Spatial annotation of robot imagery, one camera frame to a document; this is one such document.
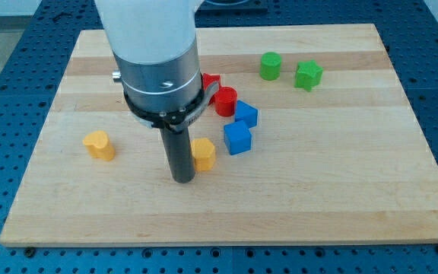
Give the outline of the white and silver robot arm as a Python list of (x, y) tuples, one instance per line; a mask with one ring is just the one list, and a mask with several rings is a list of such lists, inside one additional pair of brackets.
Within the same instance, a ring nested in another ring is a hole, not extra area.
[(129, 102), (174, 112), (202, 88), (195, 13), (204, 0), (95, 0)]

